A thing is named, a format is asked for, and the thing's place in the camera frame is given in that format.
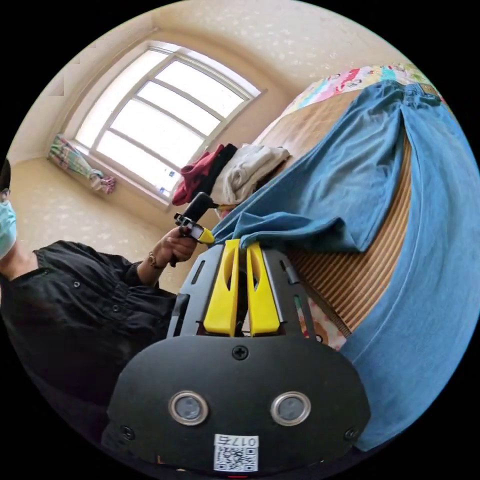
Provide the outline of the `person's left hand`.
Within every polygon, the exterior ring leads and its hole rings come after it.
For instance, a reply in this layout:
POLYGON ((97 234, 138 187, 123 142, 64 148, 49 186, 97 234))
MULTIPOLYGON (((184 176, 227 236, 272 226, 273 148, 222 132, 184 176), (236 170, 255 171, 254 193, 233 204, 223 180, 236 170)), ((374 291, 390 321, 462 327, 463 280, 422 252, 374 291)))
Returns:
POLYGON ((148 262, 154 269, 164 269, 168 264, 176 265, 185 262, 193 255, 197 243, 190 237, 186 227, 175 227, 170 230, 148 254, 148 262))

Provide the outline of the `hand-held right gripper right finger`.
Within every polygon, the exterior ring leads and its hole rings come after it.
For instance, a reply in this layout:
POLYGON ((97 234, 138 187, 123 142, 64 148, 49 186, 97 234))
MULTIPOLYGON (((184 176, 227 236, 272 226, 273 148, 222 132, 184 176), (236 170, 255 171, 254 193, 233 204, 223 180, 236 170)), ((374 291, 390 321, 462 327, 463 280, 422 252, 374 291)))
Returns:
POLYGON ((276 334, 280 319, 259 243, 253 243, 246 249, 246 280, 250 335, 276 334))

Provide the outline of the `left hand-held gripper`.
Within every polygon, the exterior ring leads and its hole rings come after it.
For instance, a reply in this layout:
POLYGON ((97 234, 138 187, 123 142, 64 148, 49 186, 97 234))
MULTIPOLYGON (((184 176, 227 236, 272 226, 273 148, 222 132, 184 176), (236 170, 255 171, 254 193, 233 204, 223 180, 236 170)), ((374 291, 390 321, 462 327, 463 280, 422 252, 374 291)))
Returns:
POLYGON ((210 230, 181 213, 174 215, 174 223, 178 227, 181 238, 191 238, 196 243, 204 245, 215 243, 215 237, 210 230))

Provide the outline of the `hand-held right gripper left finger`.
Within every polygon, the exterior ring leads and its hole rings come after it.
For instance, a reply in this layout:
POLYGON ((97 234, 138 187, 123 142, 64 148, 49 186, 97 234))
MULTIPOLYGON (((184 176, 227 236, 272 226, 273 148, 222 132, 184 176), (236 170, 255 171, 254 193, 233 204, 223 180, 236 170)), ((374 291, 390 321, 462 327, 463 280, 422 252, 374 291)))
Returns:
POLYGON ((225 242, 203 327, 209 334, 234 336, 237 325, 240 240, 225 242))

